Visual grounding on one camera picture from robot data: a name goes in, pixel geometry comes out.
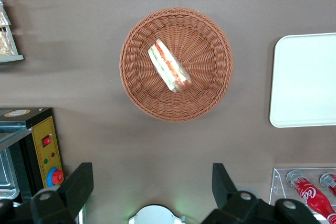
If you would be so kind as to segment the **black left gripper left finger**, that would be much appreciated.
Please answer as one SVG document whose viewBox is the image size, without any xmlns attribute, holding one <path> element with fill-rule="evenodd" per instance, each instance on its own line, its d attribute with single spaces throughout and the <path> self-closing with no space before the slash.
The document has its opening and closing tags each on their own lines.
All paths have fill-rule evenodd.
<svg viewBox="0 0 336 224">
<path fill-rule="evenodd" d="M 31 199 L 33 222 L 75 223 L 92 192 L 92 163 L 81 163 L 57 189 L 45 188 Z"/>
</svg>

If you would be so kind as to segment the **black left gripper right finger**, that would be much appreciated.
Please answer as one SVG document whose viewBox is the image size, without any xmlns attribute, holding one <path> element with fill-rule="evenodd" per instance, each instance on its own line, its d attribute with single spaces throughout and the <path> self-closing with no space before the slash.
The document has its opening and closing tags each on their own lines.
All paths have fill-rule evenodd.
<svg viewBox="0 0 336 224">
<path fill-rule="evenodd" d="M 213 164 L 212 192 L 217 208 L 202 223 L 319 223 L 297 200 L 282 198 L 270 205 L 249 191 L 238 190 L 222 163 Z"/>
</svg>

